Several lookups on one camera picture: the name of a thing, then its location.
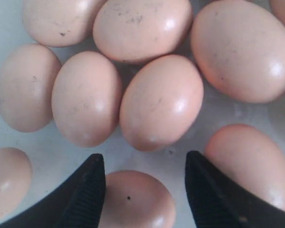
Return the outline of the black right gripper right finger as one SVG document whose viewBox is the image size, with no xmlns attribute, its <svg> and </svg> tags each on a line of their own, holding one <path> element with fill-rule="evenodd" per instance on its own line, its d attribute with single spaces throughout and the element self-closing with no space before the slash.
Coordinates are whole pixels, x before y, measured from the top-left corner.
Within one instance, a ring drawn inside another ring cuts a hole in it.
<svg viewBox="0 0 285 228">
<path fill-rule="evenodd" d="M 187 152 L 185 190 L 198 228 L 285 228 L 285 211 L 239 186 L 199 151 Z"/>
</svg>

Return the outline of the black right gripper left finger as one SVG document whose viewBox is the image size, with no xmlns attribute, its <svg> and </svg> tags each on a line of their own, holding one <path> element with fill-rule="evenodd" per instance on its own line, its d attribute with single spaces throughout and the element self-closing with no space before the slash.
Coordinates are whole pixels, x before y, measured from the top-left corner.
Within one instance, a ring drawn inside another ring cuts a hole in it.
<svg viewBox="0 0 285 228">
<path fill-rule="evenodd" d="M 104 158 L 92 154 L 59 187 L 0 228 L 96 228 L 105 192 Z"/>
</svg>

